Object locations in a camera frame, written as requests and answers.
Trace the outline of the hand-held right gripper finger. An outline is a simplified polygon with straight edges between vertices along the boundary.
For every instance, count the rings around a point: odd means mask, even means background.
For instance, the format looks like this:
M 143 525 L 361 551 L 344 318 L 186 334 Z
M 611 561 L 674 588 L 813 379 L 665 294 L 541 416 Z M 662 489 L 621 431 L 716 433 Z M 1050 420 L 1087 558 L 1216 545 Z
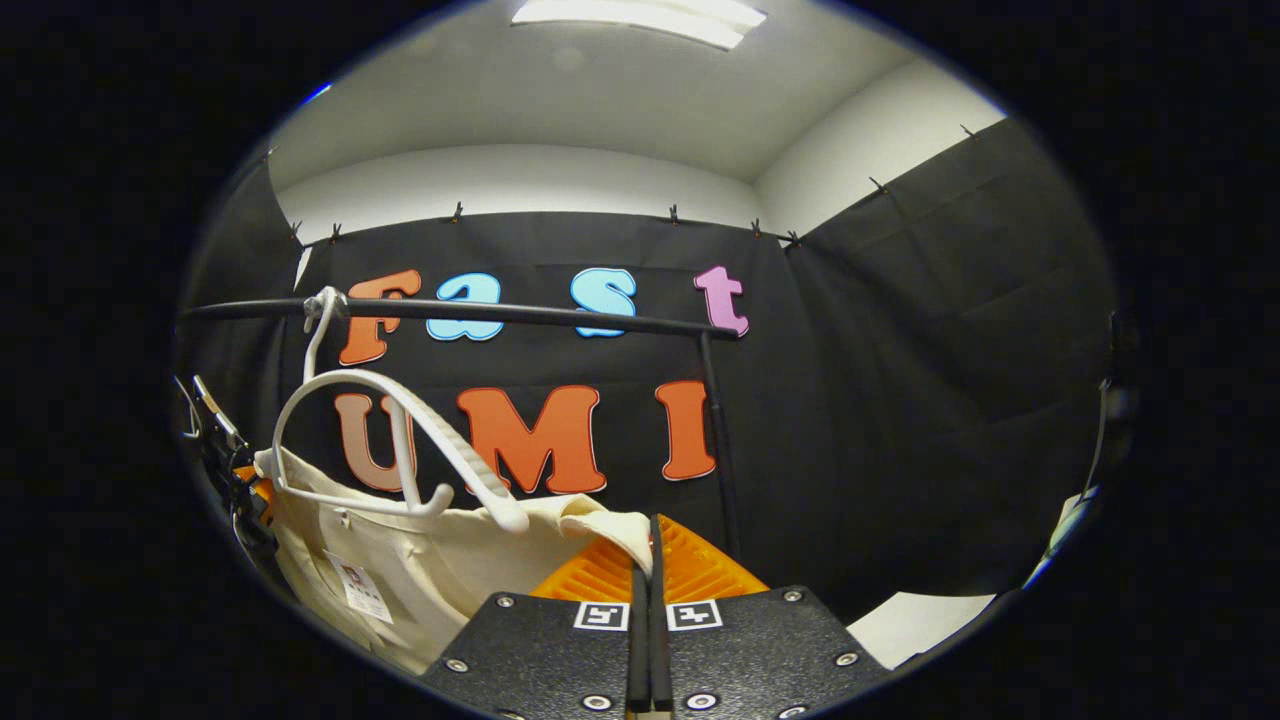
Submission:
M 652 547 L 652 701 L 673 720 L 814 717 L 886 683 L 806 587 L 771 589 L 662 515 Z
M 631 720 L 650 700 L 648 610 L 641 568 L 595 539 L 530 593 L 485 600 L 422 680 L 486 717 Z

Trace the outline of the white ribbed clothes hanger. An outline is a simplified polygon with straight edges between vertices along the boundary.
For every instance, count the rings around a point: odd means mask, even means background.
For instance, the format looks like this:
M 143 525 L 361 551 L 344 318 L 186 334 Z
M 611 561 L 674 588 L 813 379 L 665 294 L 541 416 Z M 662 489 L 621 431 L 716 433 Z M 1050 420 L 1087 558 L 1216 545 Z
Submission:
M 335 307 L 346 304 L 346 296 L 333 287 L 323 288 L 303 301 L 306 322 L 303 329 L 312 337 L 303 356 L 303 382 L 283 405 L 271 436 L 270 459 L 275 474 L 276 491 L 316 503 L 338 509 L 381 512 L 402 518 L 435 518 L 444 512 L 454 497 L 448 484 L 439 484 L 426 502 L 419 493 L 416 473 L 410 466 L 412 427 L 420 427 L 442 451 L 445 460 L 488 510 L 492 520 L 508 533 L 521 534 L 529 529 L 529 515 L 507 489 L 500 478 L 480 459 L 476 451 L 434 409 L 417 395 L 388 375 L 366 370 L 334 370 L 317 374 L 316 356 L 326 328 L 335 315 Z M 404 500 L 399 503 L 383 498 L 356 500 L 333 495 L 320 495 L 293 487 L 285 466 L 282 438 L 292 413 L 300 402 L 316 389 L 340 383 L 361 384 L 380 389 L 390 401 L 390 434 L 396 455 L 396 470 Z

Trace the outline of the cream button shirt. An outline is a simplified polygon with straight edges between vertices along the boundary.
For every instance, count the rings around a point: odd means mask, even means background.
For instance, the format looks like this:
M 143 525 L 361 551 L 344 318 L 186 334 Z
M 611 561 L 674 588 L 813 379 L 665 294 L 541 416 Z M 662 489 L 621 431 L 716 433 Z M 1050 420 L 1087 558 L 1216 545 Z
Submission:
M 291 491 L 271 498 L 282 575 L 329 626 L 406 673 L 424 673 L 490 594 L 530 594 L 594 539 L 652 571 L 648 518 L 586 495 L 525 500 L 529 529 L 512 534 L 484 509 L 434 518 L 352 509 L 360 492 L 282 456 Z

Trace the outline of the black clothes rack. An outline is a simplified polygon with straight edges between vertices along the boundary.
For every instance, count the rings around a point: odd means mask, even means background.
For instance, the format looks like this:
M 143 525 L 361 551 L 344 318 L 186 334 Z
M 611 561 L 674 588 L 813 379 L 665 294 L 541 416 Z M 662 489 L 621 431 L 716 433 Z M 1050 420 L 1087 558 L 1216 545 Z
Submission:
M 366 318 L 390 316 L 396 319 L 449 319 L 468 322 L 503 322 L 530 325 L 591 327 L 598 329 L 639 332 L 646 334 L 682 336 L 696 341 L 701 364 L 707 398 L 710 404 L 710 427 L 716 433 L 716 448 L 719 454 L 721 478 L 719 498 L 724 524 L 724 551 L 733 560 L 741 559 L 741 521 L 739 518 L 737 493 L 735 487 L 735 468 L 730 432 L 721 401 L 721 389 L 716 377 L 710 342 L 733 341 L 739 336 L 733 329 L 677 322 L 652 316 L 626 316 L 608 313 L 579 313 L 567 309 L 526 306 L 511 304 L 458 304 L 412 299 L 349 299 L 339 306 L 340 316 Z M 179 310 L 177 323 L 192 320 L 230 320 L 262 319 L 274 316 L 305 316 L 302 299 L 260 299 L 210 304 Z

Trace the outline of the white cabinet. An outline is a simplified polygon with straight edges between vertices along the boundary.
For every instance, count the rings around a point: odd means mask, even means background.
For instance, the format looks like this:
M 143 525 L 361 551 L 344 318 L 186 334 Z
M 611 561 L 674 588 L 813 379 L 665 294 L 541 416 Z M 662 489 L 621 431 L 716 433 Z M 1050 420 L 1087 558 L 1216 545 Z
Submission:
M 893 670 L 960 632 L 995 600 L 995 594 L 899 592 L 847 625 L 847 632 L 881 666 Z

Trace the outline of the black backdrop cloth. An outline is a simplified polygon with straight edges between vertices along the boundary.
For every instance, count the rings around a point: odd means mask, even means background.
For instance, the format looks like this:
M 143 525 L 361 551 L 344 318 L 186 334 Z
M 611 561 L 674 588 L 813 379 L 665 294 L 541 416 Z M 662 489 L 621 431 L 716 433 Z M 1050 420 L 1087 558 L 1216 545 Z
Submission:
M 740 561 L 845 618 L 901 591 L 1020 587 L 1106 433 L 1112 277 L 1068 177 L 1018 118 L 787 243 L 684 218 L 509 211 L 343 234 L 296 275 L 289 238 L 252 173 L 206 233 L 179 310 L 333 287 L 733 329 L 710 351 Z M 695 340 L 342 310 L 315 372 L 399 382 L 517 501 L 586 495 L 726 547 Z M 180 373 L 202 375 L 256 448 L 302 384 L 303 318 L 178 325 Z

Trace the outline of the ceiling light panel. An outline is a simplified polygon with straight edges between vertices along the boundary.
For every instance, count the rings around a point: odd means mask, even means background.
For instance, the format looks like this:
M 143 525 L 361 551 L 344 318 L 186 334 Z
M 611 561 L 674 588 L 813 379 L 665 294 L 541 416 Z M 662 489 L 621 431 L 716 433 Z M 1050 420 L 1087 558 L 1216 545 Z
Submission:
M 527 0 L 511 23 L 622 26 L 730 51 L 767 18 L 764 12 L 739 0 Z

